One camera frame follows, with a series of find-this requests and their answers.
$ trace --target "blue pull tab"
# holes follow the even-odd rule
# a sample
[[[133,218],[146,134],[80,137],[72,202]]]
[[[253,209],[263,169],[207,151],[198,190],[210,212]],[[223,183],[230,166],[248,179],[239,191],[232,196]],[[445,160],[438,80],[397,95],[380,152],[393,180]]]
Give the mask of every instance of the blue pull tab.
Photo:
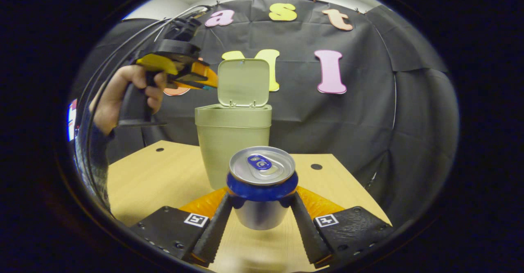
[[[267,170],[271,168],[271,162],[269,160],[256,154],[248,157],[247,162],[257,170]]]

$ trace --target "table surface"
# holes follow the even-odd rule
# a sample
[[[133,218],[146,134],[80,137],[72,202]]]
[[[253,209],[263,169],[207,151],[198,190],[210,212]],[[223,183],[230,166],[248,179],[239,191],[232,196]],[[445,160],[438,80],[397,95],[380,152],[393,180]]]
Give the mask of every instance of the table surface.
[[[332,154],[292,154],[299,186],[344,208],[361,206],[388,224],[386,214],[361,184]],[[322,165],[314,170],[313,163]],[[127,226],[136,224],[162,206],[179,208],[213,191],[198,146],[159,141],[109,166],[111,211]],[[315,271],[307,261],[291,210],[278,227],[251,230],[232,212],[212,271],[285,273]]]

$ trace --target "silver can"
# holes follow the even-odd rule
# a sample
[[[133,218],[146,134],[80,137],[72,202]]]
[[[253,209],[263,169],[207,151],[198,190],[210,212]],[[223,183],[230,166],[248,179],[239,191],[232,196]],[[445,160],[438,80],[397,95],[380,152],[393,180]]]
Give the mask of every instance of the silver can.
[[[298,176],[287,152],[255,146],[231,157],[227,183],[238,220],[247,228],[268,230],[284,219]]]

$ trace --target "open lid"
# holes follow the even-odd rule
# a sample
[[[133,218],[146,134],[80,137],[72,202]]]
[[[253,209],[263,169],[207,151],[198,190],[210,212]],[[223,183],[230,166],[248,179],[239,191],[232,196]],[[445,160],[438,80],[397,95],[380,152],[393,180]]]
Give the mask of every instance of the open lid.
[[[227,107],[261,107],[269,98],[269,63],[263,59],[224,60],[219,64],[218,95]]]

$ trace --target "human hand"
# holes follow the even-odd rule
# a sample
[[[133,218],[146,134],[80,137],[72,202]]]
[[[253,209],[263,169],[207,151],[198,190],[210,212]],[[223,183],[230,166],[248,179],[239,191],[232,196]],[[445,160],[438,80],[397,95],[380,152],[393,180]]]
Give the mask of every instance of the human hand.
[[[107,87],[100,98],[97,112],[95,112],[93,122],[97,128],[104,134],[109,135],[118,124],[118,115],[122,107],[122,99],[126,92],[127,84],[131,81],[139,89],[146,88],[145,93],[147,105],[152,108],[153,114],[159,111],[163,99],[163,90],[167,85],[167,75],[158,73],[155,75],[157,87],[147,86],[146,70],[139,65],[128,65],[119,68],[115,75],[107,84]],[[93,113],[94,105],[100,96],[101,89],[89,105],[89,111]]]

